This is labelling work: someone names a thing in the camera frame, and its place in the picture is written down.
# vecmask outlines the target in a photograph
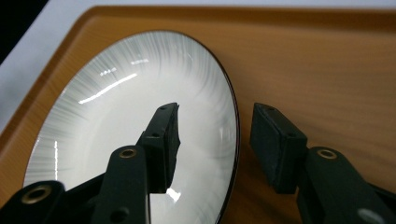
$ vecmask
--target wood grain surface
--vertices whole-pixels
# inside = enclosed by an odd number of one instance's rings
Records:
[[[207,46],[233,84],[239,169],[223,223],[299,223],[295,195],[276,195],[248,145],[253,104],[277,107],[308,145],[344,153],[396,192],[396,11],[96,7],[58,48],[0,136],[0,205],[23,181],[41,125],[72,76],[126,36],[172,30]]]

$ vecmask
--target tray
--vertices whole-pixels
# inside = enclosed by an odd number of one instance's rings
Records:
[[[343,152],[396,192],[396,11],[95,7],[73,26],[0,136],[0,205],[21,187],[35,138],[70,78],[126,36],[171,30],[207,46],[227,71],[241,119],[239,171],[223,223],[301,222],[294,195],[265,184],[248,145],[253,103],[273,105],[309,139]]]

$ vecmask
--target white plate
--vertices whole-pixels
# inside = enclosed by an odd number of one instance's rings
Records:
[[[152,194],[152,223],[215,223],[233,184],[239,123],[230,81],[213,55],[174,32],[122,39],[68,83],[36,139],[24,185],[71,189],[106,170],[111,152],[134,145],[157,107],[177,102],[177,168]]]

